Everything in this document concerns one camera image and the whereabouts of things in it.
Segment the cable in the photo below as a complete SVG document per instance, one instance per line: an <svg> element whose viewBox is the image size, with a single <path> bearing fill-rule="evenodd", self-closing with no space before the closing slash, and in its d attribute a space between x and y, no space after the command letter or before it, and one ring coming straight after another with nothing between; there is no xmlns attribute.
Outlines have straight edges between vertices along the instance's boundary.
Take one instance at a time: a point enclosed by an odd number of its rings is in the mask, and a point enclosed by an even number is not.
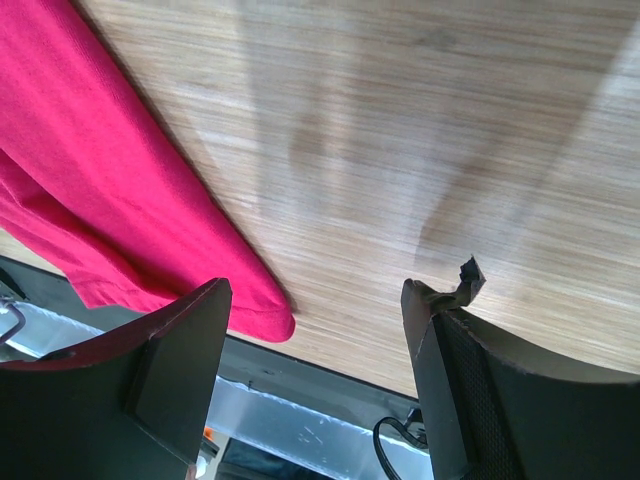
<svg viewBox="0 0 640 480"><path fill-rule="evenodd" d="M4 298L0 298L0 313L12 313L18 319L18 323L11 327L4 335L0 336L0 345L4 345L7 343L7 340L22 330L22 327L27 323L27 319L22 312L13 305L13 301Z"/></svg>
<svg viewBox="0 0 640 480"><path fill-rule="evenodd" d="M373 448L376 451L376 456L378 457L380 466L384 470L384 473L387 474L389 480L402 480L391 466L386 453L384 453L384 450L382 449L382 443L380 442L380 427L384 424L393 427L411 446L419 450L426 450L428 448L428 445L427 442L411 435L407 431L407 427L405 427L402 423L400 423L399 420L393 417L384 417L382 420L376 423L375 427L373 427Z"/></svg>

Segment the wooden desk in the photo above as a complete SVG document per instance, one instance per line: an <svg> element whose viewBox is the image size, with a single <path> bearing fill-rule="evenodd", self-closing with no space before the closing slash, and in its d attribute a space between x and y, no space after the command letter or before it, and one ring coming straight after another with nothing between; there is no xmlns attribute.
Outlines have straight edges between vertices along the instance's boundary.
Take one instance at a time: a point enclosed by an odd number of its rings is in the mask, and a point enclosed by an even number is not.
<svg viewBox="0 0 640 480"><path fill-rule="evenodd" d="M83 4L295 298L270 348L412 394L402 282L473 253L474 313L640 373L637 0Z"/></svg>

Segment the wood grain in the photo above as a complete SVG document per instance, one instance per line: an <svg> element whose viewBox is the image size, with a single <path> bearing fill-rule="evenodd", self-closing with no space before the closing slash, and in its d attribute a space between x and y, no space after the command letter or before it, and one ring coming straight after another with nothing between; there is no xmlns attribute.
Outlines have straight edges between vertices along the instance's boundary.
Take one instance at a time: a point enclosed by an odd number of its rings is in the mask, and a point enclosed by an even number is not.
<svg viewBox="0 0 640 480"><path fill-rule="evenodd" d="M270 348L413 394L402 282L473 253L474 313L640 373L640 2L82 8L295 299Z"/></svg>

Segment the black mesh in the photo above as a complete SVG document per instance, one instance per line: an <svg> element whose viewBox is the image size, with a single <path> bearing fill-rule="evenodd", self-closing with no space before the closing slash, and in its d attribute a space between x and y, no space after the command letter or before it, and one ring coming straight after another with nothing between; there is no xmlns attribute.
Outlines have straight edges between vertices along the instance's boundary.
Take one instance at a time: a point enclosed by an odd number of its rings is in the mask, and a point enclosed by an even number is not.
<svg viewBox="0 0 640 480"><path fill-rule="evenodd" d="M464 397L479 463L465 480L524 479L516 450L509 438L500 401L493 387L483 348L466 329L446 313L433 318L443 329Z"/></svg>

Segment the red fabric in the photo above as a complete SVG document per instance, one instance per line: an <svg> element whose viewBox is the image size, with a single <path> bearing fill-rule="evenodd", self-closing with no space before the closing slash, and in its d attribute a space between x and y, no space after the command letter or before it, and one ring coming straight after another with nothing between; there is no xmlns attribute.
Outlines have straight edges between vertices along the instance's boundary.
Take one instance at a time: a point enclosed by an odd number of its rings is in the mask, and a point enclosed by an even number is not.
<svg viewBox="0 0 640 480"><path fill-rule="evenodd" d="M282 291L77 12L0 1L0 18L0 224L90 307L149 312L224 277L230 328L287 340Z"/></svg>

